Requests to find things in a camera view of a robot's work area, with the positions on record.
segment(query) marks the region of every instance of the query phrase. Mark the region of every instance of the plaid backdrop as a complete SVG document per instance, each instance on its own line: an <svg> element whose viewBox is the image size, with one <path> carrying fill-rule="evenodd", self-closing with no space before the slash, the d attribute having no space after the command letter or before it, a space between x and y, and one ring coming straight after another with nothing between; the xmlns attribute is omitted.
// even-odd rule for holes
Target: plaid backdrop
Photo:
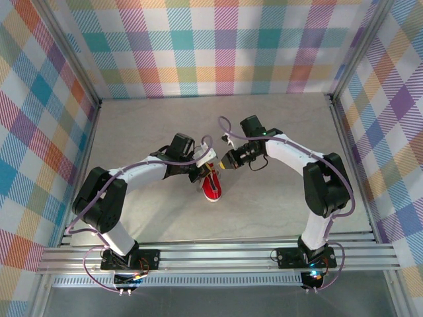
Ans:
<svg viewBox="0 0 423 317"><path fill-rule="evenodd" d="M329 91L379 0L49 0L105 98Z"/></svg>
<svg viewBox="0 0 423 317"><path fill-rule="evenodd" d="M423 316L423 0L397 0L340 111L371 212Z"/></svg>
<svg viewBox="0 0 423 317"><path fill-rule="evenodd" d="M0 0L0 316L22 316L94 107L30 0Z"/></svg>

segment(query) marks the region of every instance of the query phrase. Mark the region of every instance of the white robotic arm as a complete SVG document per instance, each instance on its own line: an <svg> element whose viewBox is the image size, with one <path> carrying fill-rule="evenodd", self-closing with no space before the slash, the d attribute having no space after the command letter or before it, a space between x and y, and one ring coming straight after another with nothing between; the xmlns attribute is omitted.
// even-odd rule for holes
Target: white robotic arm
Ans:
<svg viewBox="0 0 423 317"><path fill-rule="evenodd" d="M324 155L306 149L280 130L266 131L256 116L243 120L241 127L249 142L228 151L220 166L224 169L237 169L264 155L297 171L304 178L305 200L310 208L307 226L299 237L298 244L307 263L316 260L327 247L326 235L330 229L328 226L331 224L331 217L344 208L350 199L348 190L336 173L319 158L335 166L348 181L341 158L335 153Z"/></svg>
<svg viewBox="0 0 423 317"><path fill-rule="evenodd" d="M293 142L289 137L285 134L278 134L274 136L275 138L291 141L301 147L302 145ZM296 149L292 145L289 145L283 141L276 141L276 140L269 140L266 142L266 153L269 157L273 159L279 160L290 168L298 172L301 176L303 175L304 167L309 163L316 163L318 160L315 158L306 155L304 152L301 152L299 149ZM322 153L316 153L315 155L318 157L323 158ZM310 211L309 219L307 221L307 226L303 234L301 235L301 239L303 243L308 247L310 250L318 250L322 248L327 242L325 239L325 232L330 222L330 217L324 218L314 214L314 212Z"/></svg>
<svg viewBox="0 0 423 317"><path fill-rule="evenodd" d="M165 152L152 153L144 160L131 165L134 167L112 170L94 168L90 171L73 203L74 213L80 214L104 184L118 174L107 187L102 198L84 214L82 220L101 234L115 254L123 258L127 257L132 250L137 249L138 243L120 222L125 196L138 188L172 175L187 174L191 182L205 177L209 172L205 163L214 159L216 154L213 149L206 154L208 150L206 144L194 153L190 151L193 144L192 138L178 133L171 145L162 148Z"/></svg>

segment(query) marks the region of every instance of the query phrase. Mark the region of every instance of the enclosure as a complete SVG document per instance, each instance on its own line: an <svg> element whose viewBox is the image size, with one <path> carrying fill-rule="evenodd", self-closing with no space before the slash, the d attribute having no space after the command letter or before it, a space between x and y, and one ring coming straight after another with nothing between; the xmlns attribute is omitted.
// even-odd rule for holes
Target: enclosure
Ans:
<svg viewBox="0 0 423 317"><path fill-rule="evenodd" d="M360 316L423 316L421 0L0 0L0 23L0 316L349 316L357 303ZM120 222L162 251L152 276L170 280L133 297L93 288L81 260L101 241L65 234L89 171L175 133L211 135L221 159L218 117L243 135L251 115L340 155L356 209L331 231L346 248L336 283L306 296L261 255L296 243L309 213L302 175L269 160L217 169L215 203L187 176L128 194ZM99 256L88 265L112 285Z"/></svg>

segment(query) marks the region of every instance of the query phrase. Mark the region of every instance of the aluminum rail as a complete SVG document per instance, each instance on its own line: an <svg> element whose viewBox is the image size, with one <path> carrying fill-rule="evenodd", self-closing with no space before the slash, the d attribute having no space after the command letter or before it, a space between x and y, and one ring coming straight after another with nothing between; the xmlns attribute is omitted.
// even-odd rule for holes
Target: aluminum rail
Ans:
<svg viewBox="0 0 423 317"><path fill-rule="evenodd" d="M372 233L334 234L345 248L347 271L396 270L398 259L392 245L377 244ZM304 269L279 269L270 253L276 248L297 246L294 238L283 240L256 241L201 241L201 242L156 242L142 244L140 249L159 249L161 251L157 273L264 273L283 271L306 271ZM82 274L82 259L91 246L62 246L47 248L40 262L39 274ZM338 264L341 249L334 246ZM100 270L101 256L94 251L87 257L87 267L94 274L105 273Z"/></svg>
<svg viewBox="0 0 423 317"><path fill-rule="evenodd" d="M67 62L74 71L76 77L78 78L80 84L87 92L91 101L93 101L97 107L100 105L101 97L97 94L93 83L91 82L85 68L79 61L79 58L72 48L72 45L69 43L65 32L61 29L59 22L56 20L56 17L51 10L50 6L47 4L46 0L33 0L32 4L35 6L38 14L41 16L44 23L50 33L52 34L55 43L59 46L61 52L65 56Z"/></svg>
<svg viewBox="0 0 423 317"><path fill-rule="evenodd" d="M342 93L345 91L345 88L350 83L350 80L357 69L358 64L362 61L363 56L367 53L373 39L376 37L377 32L381 28L383 21L385 21L389 11L391 10L395 0L383 0L380 1L377 5L377 8L369 22L369 25L366 27L364 33L362 34L357 48L351 57L351 60L348 62L346 69L341 74L339 82L335 87L333 92L334 100L339 100Z"/></svg>
<svg viewBox="0 0 423 317"><path fill-rule="evenodd" d="M102 284L115 287L113 275L97 274ZM148 275L134 287L246 287L246 286L302 286L301 273L162 273ZM52 287L98 287L86 274L55 275Z"/></svg>

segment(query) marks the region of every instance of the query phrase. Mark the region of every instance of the colorful plaid pattern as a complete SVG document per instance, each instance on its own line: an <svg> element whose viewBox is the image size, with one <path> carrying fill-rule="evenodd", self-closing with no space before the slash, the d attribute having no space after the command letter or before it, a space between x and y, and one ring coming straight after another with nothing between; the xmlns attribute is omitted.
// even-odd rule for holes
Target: colorful plaid pattern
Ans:
<svg viewBox="0 0 423 317"><path fill-rule="evenodd" d="M160 98L328 91L378 0L49 2L100 95Z"/></svg>
<svg viewBox="0 0 423 317"><path fill-rule="evenodd" d="M0 0L0 316L58 237L94 106L30 0Z"/></svg>
<svg viewBox="0 0 423 317"><path fill-rule="evenodd" d="M345 54L344 60L342 61L342 64L335 75L335 79L332 82L332 86L330 87L329 92L334 92L336 86L338 85L339 80L342 74L344 73L347 64L351 61L352 56L356 52L357 45L358 43L360 43L363 33L365 32L370 20L373 18L373 14L375 13L379 2L380 0L373 0L371 2L371 5L367 10L367 13L365 14L365 17L363 18L363 21L360 24L360 27L358 28L357 33L354 36L354 39L352 40L350 47L348 48L348 51Z"/></svg>
<svg viewBox="0 0 423 317"><path fill-rule="evenodd" d="M397 0L342 95L371 212L423 316L423 0Z"/></svg>

